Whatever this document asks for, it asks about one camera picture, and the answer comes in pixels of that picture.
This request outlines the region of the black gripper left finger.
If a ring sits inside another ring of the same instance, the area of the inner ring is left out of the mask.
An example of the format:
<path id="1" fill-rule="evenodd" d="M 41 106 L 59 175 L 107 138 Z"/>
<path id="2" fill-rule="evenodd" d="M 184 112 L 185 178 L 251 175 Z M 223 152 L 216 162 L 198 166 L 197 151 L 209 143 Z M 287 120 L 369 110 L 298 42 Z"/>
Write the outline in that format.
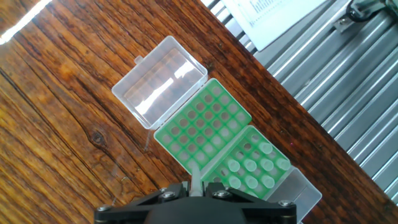
<path id="1" fill-rule="evenodd" d="M 170 184 L 129 204 L 102 205 L 94 211 L 94 223 L 144 223 L 149 212 L 163 203 L 188 196 L 189 183 Z"/>

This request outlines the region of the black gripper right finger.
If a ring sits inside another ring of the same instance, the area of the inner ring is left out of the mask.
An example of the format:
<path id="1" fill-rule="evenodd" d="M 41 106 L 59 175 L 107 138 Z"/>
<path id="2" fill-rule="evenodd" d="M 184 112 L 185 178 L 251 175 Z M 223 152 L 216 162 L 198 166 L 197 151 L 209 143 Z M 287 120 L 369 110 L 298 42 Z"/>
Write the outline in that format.
<path id="1" fill-rule="evenodd" d="M 225 215 L 223 223 L 297 223 L 297 206 L 289 200 L 267 202 L 220 182 L 210 182 L 204 196 L 212 199 L 217 217 Z"/>

